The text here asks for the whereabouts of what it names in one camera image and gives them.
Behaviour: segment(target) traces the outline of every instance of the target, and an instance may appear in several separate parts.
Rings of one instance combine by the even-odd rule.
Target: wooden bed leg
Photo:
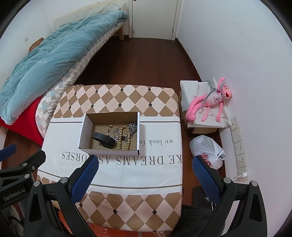
[[[124,30],[123,30],[123,26],[121,26],[121,28],[119,29],[119,36],[120,36],[120,40],[124,40]]]

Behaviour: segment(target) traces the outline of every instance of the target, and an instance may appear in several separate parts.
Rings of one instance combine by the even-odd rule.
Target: open box
[[[137,132],[131,138],[131,146],[126,151],[126,142],[122,141],[122,151],[119,151],[117,142],[112,149],[92,138],[94,132],[110,135],[114,138],[114,131],[119,126],[137,124]],[[82,130],[78,148],[90,155],[126,155],[138,156],[140,144],[140,113],[139,112],[110,112],[110,113],[90,113],[85,114],[82,122]]]

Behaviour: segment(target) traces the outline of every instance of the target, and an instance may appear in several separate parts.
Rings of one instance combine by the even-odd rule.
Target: door
[[[171,39],[178,0],[133,0],[133,37]]]

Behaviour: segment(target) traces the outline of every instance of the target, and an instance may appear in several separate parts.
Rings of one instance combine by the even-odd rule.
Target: red blanket
[[[19,133],[42,146],[44,139],[36,126],[35,118],[41,98],[42,96],[31,103],[12,125],[7,125],[2,119],[0,119],[0,126],[4,126],[9,130]]]

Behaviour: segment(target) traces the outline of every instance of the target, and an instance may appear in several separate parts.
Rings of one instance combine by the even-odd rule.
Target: blue blanket
[[[127,13],[114,11],[68,23],[53,32],[14,68],[0,92],[0,116],[8,125],[39,96],[52,87],[65,72]]]

